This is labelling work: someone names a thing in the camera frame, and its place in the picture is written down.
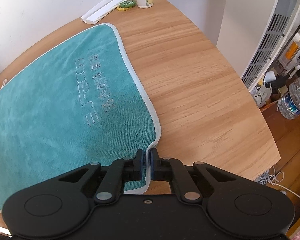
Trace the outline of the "teal microfiber towel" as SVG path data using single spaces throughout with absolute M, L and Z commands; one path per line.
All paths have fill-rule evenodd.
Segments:
M 101 23 L 50 49 L 0 89 L 0 211 L 12 194 L 83 165 L 144 151 L 140 181 L 150 183 L 148 152 L 159 117 L 116 27 Z

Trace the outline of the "blue label water bottle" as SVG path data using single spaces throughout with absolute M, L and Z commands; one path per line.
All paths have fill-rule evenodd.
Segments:
M 288 120 L 295 119 L 300 115 L 300 77 L 289 85 L 287 94 L 279 100 L 278 109 Z

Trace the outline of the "white slatted appliance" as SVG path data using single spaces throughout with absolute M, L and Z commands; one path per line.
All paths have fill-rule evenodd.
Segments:
M 241 75 L 248 90 L 253 89 L 277 58 L 299 23 L 300 0 L 275 0 L 258 47 Z

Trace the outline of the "folded white paper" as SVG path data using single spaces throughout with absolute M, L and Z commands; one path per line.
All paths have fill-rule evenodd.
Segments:
M 86 12 L 81 17 L 81 20 L 86 24 L 95 25 L 124 1 L 125 0 L 102 0 Z

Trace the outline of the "green yellow round item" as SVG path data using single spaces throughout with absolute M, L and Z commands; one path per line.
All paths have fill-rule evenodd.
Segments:
M 136 0 L 125 0 L 121 2 L 117 7 L 117 11 L 127 11 L 136 6 Z

